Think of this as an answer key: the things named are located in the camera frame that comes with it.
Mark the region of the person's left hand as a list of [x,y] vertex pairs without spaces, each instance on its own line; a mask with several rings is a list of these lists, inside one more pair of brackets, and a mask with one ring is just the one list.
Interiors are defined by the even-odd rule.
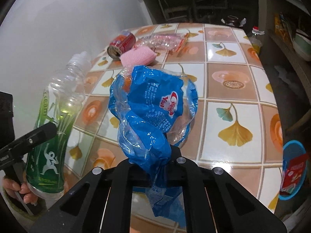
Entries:
[[23,201],[25,204],[31,203],[35,205],[38,201],[38,196],[30,191],[27,183],[22,183],[19,185],[14,180],[8,178],[7,176],[3,177],[2,185],[8,196],[17,199],[16,192],[23,195]]

